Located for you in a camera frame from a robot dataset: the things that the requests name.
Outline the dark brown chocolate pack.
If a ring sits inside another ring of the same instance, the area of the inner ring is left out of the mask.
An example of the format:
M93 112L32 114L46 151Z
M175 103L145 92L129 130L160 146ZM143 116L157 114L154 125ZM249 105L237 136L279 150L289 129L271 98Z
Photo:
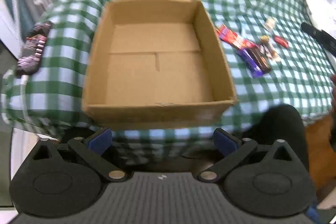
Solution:
M272 70L264 55L257 47L249 48L247 51L263 73L269 73Z

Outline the open cardboard box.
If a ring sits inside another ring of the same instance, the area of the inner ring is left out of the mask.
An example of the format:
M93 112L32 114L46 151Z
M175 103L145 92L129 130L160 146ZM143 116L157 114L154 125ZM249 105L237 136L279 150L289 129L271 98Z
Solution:
M237 103L200 0L114 0L97 25L82 110L113 130L208 126Z

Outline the green checkered cloth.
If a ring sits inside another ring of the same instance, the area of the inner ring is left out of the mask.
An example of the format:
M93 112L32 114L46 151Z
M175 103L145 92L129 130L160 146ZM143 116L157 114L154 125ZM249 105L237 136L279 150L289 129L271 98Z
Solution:
M303 122L331 112L334 69L301 30L308 0L54 0L27 35L41 64L10 69L3 120L61 139L108 127L127 164L209 148L214 129L243 131L271 107Z

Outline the red biscuit pack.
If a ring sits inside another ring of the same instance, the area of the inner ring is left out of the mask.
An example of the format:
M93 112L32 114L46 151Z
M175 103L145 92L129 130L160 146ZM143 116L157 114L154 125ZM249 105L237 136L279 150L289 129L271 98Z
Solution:
M216 28L216 32L221 41L235 47L238 50L254 48L257 46L254 42L251 42L250 40L243 38L241 35L232 31L224 24Z

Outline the purple chocolate bar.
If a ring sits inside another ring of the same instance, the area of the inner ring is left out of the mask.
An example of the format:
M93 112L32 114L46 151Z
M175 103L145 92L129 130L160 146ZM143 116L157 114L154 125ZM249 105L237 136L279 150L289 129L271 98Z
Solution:
M258 78L264 75L264 72L261 68L256 64L256 61L252 58L252 56L248 53L247 50L238 50L237 54L244 61L253 78Z

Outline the red snack packet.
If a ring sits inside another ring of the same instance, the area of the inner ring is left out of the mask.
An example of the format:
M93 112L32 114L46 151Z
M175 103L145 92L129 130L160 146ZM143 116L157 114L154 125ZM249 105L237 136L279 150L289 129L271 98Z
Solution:
M286 48L286 49L289 48L289 44L288 44L288 42L287 42L284 38L282 38L281 36L274 35L274 36L273 36L273 40L274 40L278 45L280 45L280 46L282 46L282 47L284 47L284 48Z

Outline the yellow wafer bar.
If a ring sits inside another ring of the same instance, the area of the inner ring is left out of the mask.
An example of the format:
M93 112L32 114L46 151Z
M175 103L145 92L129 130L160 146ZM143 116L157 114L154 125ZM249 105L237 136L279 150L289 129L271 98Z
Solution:
M281 57L274 49L274 46L270 42L270 37L268 35L263 35L260 37L261 47L264 49L265 55L274 62L281 62Z

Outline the black smartphone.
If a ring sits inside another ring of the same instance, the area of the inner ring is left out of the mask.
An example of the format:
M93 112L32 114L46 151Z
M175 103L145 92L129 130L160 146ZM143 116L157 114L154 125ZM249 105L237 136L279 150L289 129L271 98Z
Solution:
M43 52L53 25L51 21L37 24L27 34L23 55L18 59L15 70L18 78L34 75L41 67Z

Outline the clear nut bar packet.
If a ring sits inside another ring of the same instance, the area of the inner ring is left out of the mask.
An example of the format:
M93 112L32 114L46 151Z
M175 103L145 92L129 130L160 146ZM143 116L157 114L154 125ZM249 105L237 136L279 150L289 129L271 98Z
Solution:
M274 17L269 17L266 21L265 21L265 28L268 31L273 31L274 27L276 25L276 19Z

